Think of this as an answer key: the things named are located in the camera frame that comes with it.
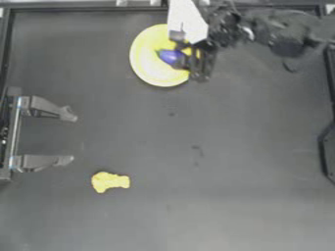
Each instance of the white robot part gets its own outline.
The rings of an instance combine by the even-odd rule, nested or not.
[[[167,29],[183,31],[191,44],[207,39],[208,25],[192,0],[169,0]]]

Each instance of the blue object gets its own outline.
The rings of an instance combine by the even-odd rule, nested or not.
[[[171,66],[184,56],[184,54],[177,50],[160,50],[157,54],[160,59]]]

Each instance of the yellow plate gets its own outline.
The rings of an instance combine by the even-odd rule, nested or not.
[[[168,40],[168,25],[153,25],[137,35],[129,52],[131,67],[151,85],[172,87],[188,81],[189,72],[173,69],[157,55],[161,49],[172,50],[175,43]],[[183,50],[189,55],[191,49]]]

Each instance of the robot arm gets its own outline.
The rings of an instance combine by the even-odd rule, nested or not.
[[[240,41],[268,46],[285,59],[291,72],[333,43],[335,15],[320,20],[295,10],[256,9],[241,14],[235,8],[217,7],[201,16],[191,0],[171,0],[167,22],[176,47],[173,51],[160,51],[159,56],[175,69],[189,70],[189,79],[196,81],[209,79],[217,52]],[[185,47],[192,49],[191,56],[180,52]]]

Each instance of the yellow toy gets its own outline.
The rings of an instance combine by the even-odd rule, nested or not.
[[[104,193],[109,188],[129,188],[131,179],[128,176],[100,172],[92,176],[92,186],[97,193]]]
[[[172,87],[188,81],[189,71],[173,69],[159,57],[163,49],[172,50],[175,42],[168,39],[168,25],[153,25],[137,35],[129,52],[131,67],[151,85]],[[191,49],[181,51],[191,55]]]

